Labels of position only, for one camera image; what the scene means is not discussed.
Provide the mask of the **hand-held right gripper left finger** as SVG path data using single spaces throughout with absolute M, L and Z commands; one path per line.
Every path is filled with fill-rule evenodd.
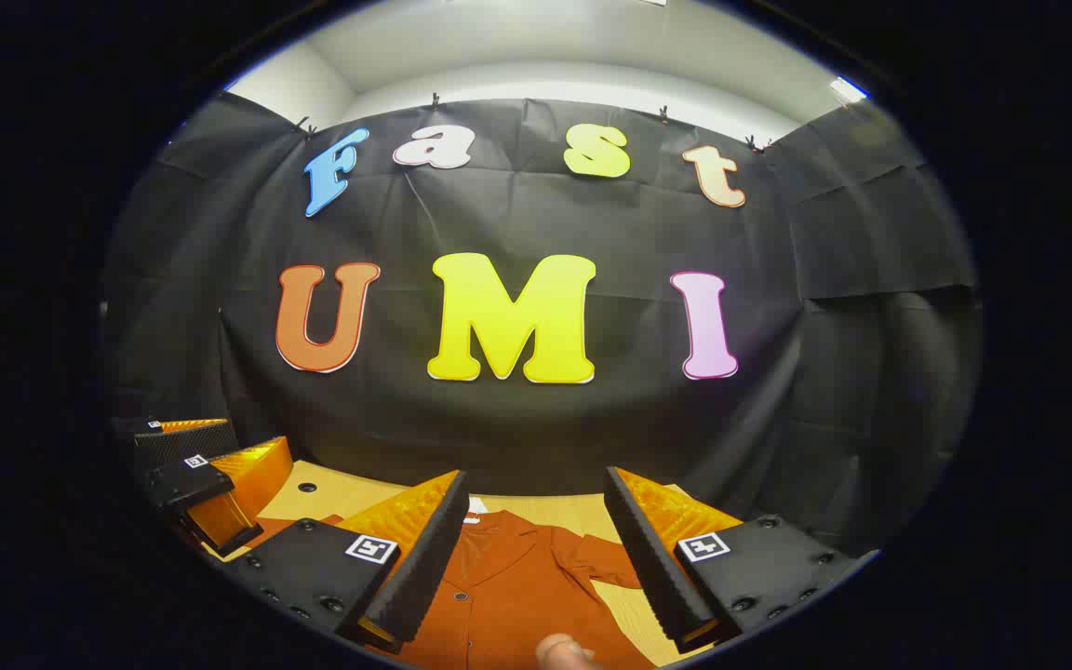
M 294 521 L 220 572 L 312 632 L 397 654 L 433 605 L 467 512 L 468 475 L 455 470 L 340 523 Z

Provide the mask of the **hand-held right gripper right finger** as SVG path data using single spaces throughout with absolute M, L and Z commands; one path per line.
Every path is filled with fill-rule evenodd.
M 780 515 L 740 520 L 610 466 L 607 505 L 652 613 L 678 651 L 748 637 L 838 589 L 877 556 L 850 556 Z

